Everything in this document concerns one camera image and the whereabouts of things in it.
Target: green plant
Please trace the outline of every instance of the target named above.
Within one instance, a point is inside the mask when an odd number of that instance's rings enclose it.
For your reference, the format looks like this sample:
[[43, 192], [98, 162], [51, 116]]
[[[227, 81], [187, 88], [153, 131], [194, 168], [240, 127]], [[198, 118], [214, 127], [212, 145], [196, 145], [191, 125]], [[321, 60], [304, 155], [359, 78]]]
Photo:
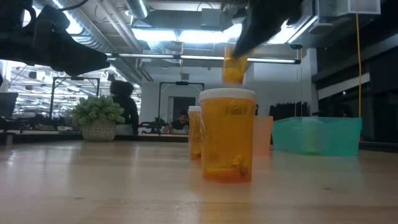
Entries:
[[72, 111], [72, 121], [76, 127], [81, 127], [95, 121], [115, 121], [124, 123], [123, 108], [113, 103], [111, 96], [89, 96], [81, 98], [80, 103]]

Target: table surface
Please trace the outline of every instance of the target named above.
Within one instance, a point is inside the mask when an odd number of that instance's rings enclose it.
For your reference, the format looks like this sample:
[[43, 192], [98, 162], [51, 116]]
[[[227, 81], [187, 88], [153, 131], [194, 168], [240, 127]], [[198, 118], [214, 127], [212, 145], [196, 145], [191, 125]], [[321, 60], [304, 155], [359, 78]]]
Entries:
[[0, 223], [397, 223], [398, 154], [254, 153], [250, 184], [201, 179], [188, 144], [53, 142], [0, 152]]

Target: desk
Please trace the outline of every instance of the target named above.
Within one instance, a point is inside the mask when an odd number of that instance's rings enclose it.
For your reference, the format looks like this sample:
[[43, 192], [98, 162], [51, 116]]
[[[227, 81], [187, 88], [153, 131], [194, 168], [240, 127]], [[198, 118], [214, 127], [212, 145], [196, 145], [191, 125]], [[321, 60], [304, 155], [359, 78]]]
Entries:
[[188, 144], [50, 142], [0, 154], [0, 223], [396, 223], [398, 154], [255, 153], [250, 184], [206, 182]]

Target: computer monitor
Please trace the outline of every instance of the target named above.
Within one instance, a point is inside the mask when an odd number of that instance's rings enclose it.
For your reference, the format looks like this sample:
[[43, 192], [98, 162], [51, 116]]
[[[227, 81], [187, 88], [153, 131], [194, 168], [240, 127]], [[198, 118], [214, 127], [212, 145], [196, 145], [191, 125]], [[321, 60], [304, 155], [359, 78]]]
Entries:
[[12, 117], [17, 97], [18, 93], [0, 93], [0, 116]]

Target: person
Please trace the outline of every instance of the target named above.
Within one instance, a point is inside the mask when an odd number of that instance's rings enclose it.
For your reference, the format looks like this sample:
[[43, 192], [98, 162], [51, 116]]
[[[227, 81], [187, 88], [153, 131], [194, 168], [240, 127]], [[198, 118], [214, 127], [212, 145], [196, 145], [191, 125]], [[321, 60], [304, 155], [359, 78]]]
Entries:
[[122, 117], [124, 124], [128, 124], [132, 128], [132, 133], [125, 129], [125, 126], [117, 126], [116, 134], [138, 134], [138, 109], [136, 102], [131, 98], [134, 87], [129, 82], [115, 80], [111, 83], [110, 92], [112, 94], [113, 102], [118, 103], [124, 109]]
[[188, 134], [189, 130], [189, 116], [188, 111], [181, 110], [178, 121], [173, 121], [167, 125], [163, 133], [176, 133], [176, 134]]

